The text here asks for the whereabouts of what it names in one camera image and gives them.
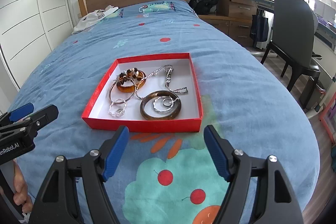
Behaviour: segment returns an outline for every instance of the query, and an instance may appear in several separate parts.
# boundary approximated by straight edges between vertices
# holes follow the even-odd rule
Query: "red box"
[[[177,94],[181,100],[182,108],[175,119],[163,121],[145,120],[140,115],[139,106],[141,100],[136,96],[127,102],[125,115],[116,118],[107,114],[107,107],[110,105],[107,91],[116,79],[116,75],[119,75],[123,70],[127,70],[127,68],[133,67],[137,67],[148,75],[154,71],[153,68],[159,68],[163,64],[171,64],[174,68],[170,88],[176,89],[187,86],[189,91],[186,95]],[[164,87],[165,73],[161,70],[158,72],[159,74],[162,77],[152,76],[147,79],[145,85],[138,91],[140,96],[145,97],[156,90],[166,90]],[[116,92],[116,99],[118,98],[117,93],[120,93],[119,96],[127,95],[126,97],[129,97],[130,95],[129,93],[121,93],[116,88],[112,92],[114,91]],[[82,114],[82,119],[93,129],[115,131],[119,126],[124,125],[131,132],[148,133],[199,132],[202,117],[201,97],[189,53],[153,54],[116,59],[100,81]]]

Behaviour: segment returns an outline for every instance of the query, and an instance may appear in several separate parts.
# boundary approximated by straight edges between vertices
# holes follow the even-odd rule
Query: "screw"
[[[242,155],[244,155],[244,152],[243,152],[241,149],[235,149],[235,150],[234,150],[234,153],[235,153],[237,156],[242,156]]]
[[[90,151],[90,155],[92,157],[98,156],[99,155],[99,151],[97,149],[93,149]]]
[[[56,157],[56,161],[57,162],[62,162],[64,160],[64,157],[63,156],[57,156]]]
[[[274,156],[274,155],[269,156],[268,159],[271,162],[277,162],[278,161],[278,158],[276,156]]]

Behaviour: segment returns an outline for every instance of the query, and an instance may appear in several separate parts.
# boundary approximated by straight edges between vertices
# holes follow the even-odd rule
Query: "amber bangle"
[[[138,70],[139,72],[139,78],[143,79],[146,77],[145,73],[141,70]],[[117,89],[121,92],[124,93],[132,93],[135,91],[135,86],[134,85],[130,85],[130,86],[122,86],[120,82],[117,83]],[[139,83],[136,83],[135,85],[137,86],[137,89],[139,90],[140,88],[142,88],[142,86],[146,83],[146,79],[144,80],[140,80]]]
[[[142,101],[141,101],[141,104],[140,104],[140,113],[141,115],[146,119],[146,120],[149,120],[149,121],[152,121],[152,120],[172,120],[174,119],[181,111],[181,108],[182,108],[182,104],[181,104],[181,100],[176,100],[176,103],[177,103],[177,107],[176,109],[170,113],[169,115],[167,116],[164,116],[164,117],[153,117],[153,116],[150,116],[148,115],[146,112],[145,112],[145,105],[150,101],[152,100],[153,98],[155,97],[159,97],[159,96],[168,96],[168,97],[171,97],[173,100],[175,99],[179,99],[179,97],[175,94],[175,93],[172,93],[170,91],[167,91],[167,90],[159,90],[159,91],[155,91],[155,92],[152,92],[150,93],[149,95],[147,95]]]

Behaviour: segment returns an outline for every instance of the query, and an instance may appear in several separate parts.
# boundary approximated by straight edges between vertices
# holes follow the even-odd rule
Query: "blue bedsheet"
[[[21,88],[11,109],[27,102],[36,110],[49,104],[59,109],[58,119],[39,131],[36,148],[18,158],[31,195],[36,197],[57,155],[81,157],[112,137],[113,132],[90,129],[81,114],[116,58],[190,52],[204,107],[202,129],[158,138],[132,135],[115,175],[105,183],[121,224],[199,224],[216,213],[227,183],[205,147],[202,130],[207,124],[250,156],[278,156],[303,210],[315,188],[320,159],[299,105],[247,50],[200,20],[186,2],[154,3],[120,9],[68,37]],[[248,222],[255,185],[251,180],[242,223]],[[90,222],[82,180],[78,188]]]

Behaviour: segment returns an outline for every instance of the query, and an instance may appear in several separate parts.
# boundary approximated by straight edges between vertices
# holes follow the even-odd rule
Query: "human hand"
[[[14,188],[16,193],[14,194],[14,202],[16,205],[22,205],[22,212],[27,214],[33,209],[33,202],[28,195],[28,185],[23,177],[20,167],[14,161]]]

